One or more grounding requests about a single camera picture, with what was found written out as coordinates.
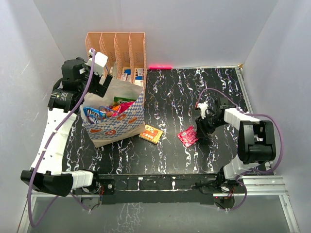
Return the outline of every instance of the white backdrop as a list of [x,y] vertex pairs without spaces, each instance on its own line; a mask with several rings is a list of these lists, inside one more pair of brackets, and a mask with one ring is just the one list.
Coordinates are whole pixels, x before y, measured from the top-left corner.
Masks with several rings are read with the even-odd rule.
[[32,0],[0,0],[0,232],[16,232],[64,57]]
[[311,2],[280,1],[244,65],[244,79],[256,113],[280,123],[285,154],[283,175],[302,233],[309,233]]
[[244,63],[277,0],[34,0],[65,59],[87,32],[146,32],[147,63]]

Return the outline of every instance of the blue snack package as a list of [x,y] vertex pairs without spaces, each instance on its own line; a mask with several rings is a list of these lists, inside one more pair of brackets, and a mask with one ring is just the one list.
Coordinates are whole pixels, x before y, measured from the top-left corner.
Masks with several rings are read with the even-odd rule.
[[96,108],[85,107],[83,111],[91,124],[98,123],[106,119],[106,113],[98,111]]
[[131,69],[126,69],[126,70],[124,71],[124,73],[127,74],[127,75],[130,75],[130,74],[131,74]]

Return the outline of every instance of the tabletop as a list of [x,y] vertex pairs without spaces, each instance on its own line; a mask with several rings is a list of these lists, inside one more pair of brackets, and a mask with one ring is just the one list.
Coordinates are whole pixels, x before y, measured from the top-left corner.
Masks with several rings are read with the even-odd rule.
[[[218,127],[207,139],[186,148],[177,134],[199,116],[195,103],[202,90],[222,91],[247,110],[235,68],[148,70],[145,123],[161,129],[158,144],[138,135],[96,148],[78,115],[67,141],[63,171],[89,169],[99,174],[206,174],[217,173],[237,154],[238,131]],[[220,94],[207,91],[201,102],[213,105]]]

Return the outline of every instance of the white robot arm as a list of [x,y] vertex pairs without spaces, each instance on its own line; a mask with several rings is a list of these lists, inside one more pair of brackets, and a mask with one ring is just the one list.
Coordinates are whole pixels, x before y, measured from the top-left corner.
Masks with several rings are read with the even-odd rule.
[[247,116],[230,105],[225,98],[218,98],[215,104],[215,110],[209,109],[206,103],[198,104],[200,116],[196,119],[197,137],[207,137],[217,127],[227,123],[239,131],[237,156],[221,169],[218,174],[221,179],[217,181],[217,185],[236,180],[252,168],[275,159],[276,146],[272,122]]
[[[90,75],[90,65],[93,54],[87,63],[81,58],[65,61],[62,66],[63,78],[61,78],[52,91],[48,104],[48,120],[41,141],[37,156],[32,163],[30,170],[24,170],[21,174],[21,180],[29,184],[30,177],[35,166],[38,163],[42,151],[45,150],[43,160],[41,161],[33,189],[40,192],[50,193],[59,196],[67,196],[71,190],[92,185],[93,172],[86,170],[62,172],[62,160],[68,135],[77,115],[72,114],[58,131],[55,128],[68,116],[69,110],[72,110],[77,100],[81,97],[85,83]],[[88,92],[97,94],[101,97],[110,84],[112,77],[107,76],[103,85],[99,84],[104,67],[107,62],[107,56],[98,52],[95,55],[95,65],[91,85]],[[47,149],[44,149],[50,135],[55,133]]]

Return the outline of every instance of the candy wrapper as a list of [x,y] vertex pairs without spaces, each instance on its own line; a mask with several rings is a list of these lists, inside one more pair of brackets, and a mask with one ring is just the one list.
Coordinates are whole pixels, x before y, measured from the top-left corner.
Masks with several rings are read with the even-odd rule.
[[117,106],[116,108],[113,108],[113,110],[118,111],[118,113],[114,113],[112,116],[116,116],[118,114],[123,113],[124,111],[126,111],[133,103],[135,103],[135,101],[133,102],[128,102],[128,103],[122,103],[120,105]]
[[114,97],[113,101],[117,104],[120,104],[120,103],[127,103],[127,102],[133,102],[133,101],[135,102],[136,100],[129,99],[129,98],[123,98],[123,97]]
[[196,131],[193,126],[190,126],[185,131],[177,134],[177,136],[186,147],[193,145],[197,140],[199,140],[196,137]]
[[96,108],[86,107],[83,108],[83,111],[91,124],[100,122],[100,119],[102,120],[106,118],[106,113],[98,111]]

